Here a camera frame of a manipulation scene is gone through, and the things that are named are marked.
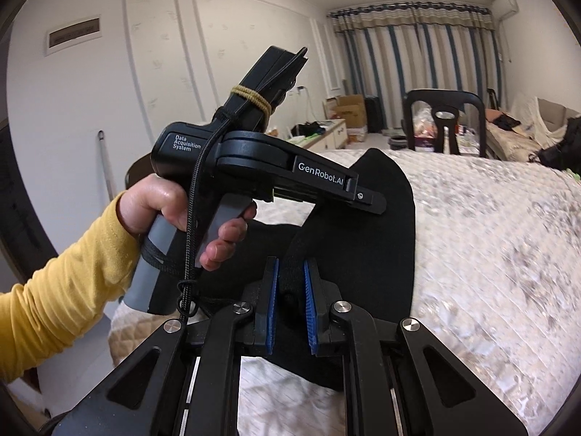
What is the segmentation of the person left hand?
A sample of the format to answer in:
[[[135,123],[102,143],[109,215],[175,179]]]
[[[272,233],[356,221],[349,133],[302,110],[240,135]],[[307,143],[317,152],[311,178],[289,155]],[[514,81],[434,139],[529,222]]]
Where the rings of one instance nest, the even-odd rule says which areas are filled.
[[[161,214],[169,223],[185,231],[187,196],[182,187],[155,174],[138,181],[117,202],[117,217],[125,230],[134,236],[146,233],[155,217]],[[208,244],[200,256],[200,265],[213,272],[234,255],[236,246],[246,235],[248,222],[255,217],[252,203],[240,218],[230,219],[219,228],[218,238]]]

